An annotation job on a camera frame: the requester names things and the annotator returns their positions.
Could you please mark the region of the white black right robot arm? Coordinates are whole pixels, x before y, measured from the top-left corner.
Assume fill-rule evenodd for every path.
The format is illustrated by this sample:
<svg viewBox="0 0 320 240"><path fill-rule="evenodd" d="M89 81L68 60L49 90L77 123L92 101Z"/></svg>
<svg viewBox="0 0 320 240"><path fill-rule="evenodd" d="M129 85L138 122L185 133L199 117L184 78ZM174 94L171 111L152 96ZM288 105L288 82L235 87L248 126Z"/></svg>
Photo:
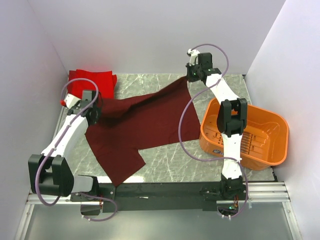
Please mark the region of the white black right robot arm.
<svg viewBox="0 0 320 240"><path fill-rule="evenodd" d="M202 81L219 103L216 124L223 140L219 195L230 200L246 189L241 168L241 141L247 126L248 102L236 95L219 69L214 68L211 53L189 49L187 55L190 57L186 64L187 79L189 82Z"/></svg>

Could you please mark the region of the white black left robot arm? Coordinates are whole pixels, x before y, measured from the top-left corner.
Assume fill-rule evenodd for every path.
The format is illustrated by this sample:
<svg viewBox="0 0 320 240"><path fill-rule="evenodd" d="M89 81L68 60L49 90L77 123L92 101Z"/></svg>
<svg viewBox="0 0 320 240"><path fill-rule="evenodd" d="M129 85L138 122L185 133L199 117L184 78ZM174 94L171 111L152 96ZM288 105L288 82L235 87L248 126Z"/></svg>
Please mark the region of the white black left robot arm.
<svg viewBox="0 0 320 240"><path fill-rule="evenodd" d="M28 160L31 191L60 197L82 192L88 201L94 201L100 195L97 178L74 175L67 159L88 127L98 122L102 107L95 90L84 90L82 98L74 103L71 103L71 97L68 94L66 98L68 111L61 129L47 148Z"/></svg>

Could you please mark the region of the dark red t shirt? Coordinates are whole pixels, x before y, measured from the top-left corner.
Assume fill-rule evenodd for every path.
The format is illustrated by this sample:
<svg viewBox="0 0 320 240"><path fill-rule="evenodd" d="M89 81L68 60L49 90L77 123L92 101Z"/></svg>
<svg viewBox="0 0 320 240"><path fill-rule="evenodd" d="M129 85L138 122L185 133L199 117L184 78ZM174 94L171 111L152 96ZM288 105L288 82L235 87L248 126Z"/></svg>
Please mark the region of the dark red t shirt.
<svg viewBox="0 0 320 240"><path fill-rule="evenodd" d="M125 99L103 99L98 122L85 137L114 186L146 163L140 150L191 141L200 137L200 121L191 100L187 78L181 77L158 92Z"/></svg>

